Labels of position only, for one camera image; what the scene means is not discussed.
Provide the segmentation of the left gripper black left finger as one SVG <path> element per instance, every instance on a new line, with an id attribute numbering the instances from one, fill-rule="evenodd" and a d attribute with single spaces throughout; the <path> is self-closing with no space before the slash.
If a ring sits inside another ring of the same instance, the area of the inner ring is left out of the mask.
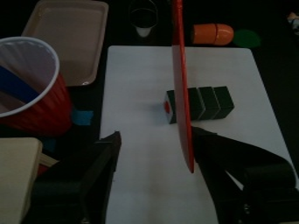
<path id="1" fill-rule="evenodd" d="M 36 179 L 23 224 L 106 224 L 120 132 L 66 157 Z"/>

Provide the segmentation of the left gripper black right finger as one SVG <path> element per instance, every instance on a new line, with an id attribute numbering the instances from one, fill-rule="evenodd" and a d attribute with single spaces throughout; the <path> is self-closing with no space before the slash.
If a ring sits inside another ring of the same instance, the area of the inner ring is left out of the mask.
<path id="1" fill-rule="evenodd" d="M 295 171 L 285 158 L 201 128 L 193 143 L 219 224 L 299 222 Z"/>

